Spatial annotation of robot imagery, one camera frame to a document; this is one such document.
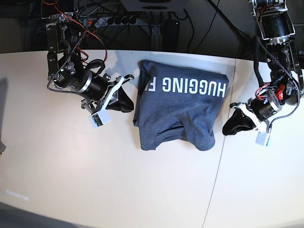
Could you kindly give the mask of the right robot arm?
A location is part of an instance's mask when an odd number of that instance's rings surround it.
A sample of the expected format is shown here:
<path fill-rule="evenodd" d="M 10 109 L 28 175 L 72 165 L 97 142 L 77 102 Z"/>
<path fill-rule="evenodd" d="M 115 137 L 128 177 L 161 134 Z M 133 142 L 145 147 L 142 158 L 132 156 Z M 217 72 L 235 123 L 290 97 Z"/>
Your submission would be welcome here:
<path fill-rule="evenodd" d="M 102 39 L 90 29 L 89 20 L 82 24 L 73 18 L 78 2 L 69 0 L 60 7 L 58 0 L 41 2 L 41 17 L 48 19 L 47 33 L 47 89 L 55 93 L 82 97 L 81 108 L 95 114 L 101 109 L 129 113 L 134 110 L 133 101 L 122 85 L 133 75 L 111 80 L 104 73 L 108 55 L 88 61 L 89 55 L 80 47 L 87 36 L 93 36 L 101 44 Z"/>

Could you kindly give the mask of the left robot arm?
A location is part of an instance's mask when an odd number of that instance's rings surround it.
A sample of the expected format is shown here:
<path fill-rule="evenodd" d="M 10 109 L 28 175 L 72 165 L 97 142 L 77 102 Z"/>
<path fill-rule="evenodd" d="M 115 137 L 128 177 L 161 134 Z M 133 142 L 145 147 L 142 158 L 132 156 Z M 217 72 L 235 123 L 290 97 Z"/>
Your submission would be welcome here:
<path fill-rule="evenodd" d="M 299 106 L 304 96 L 304 77 L 296 53 L 295 28 L 288 14 L 285 0 L 251 0 L 256 21 L 254 72 L 259 88 L 255 98 L 246 103 L 231 103 L 235 111 L 222 129 L 225 136 L 240 131 L 258 130 L 270 133 L 270 118 L 285 104 Z M 269 82 L 259 72 L 258 51 L 263 49 L 270 68 Z"/>

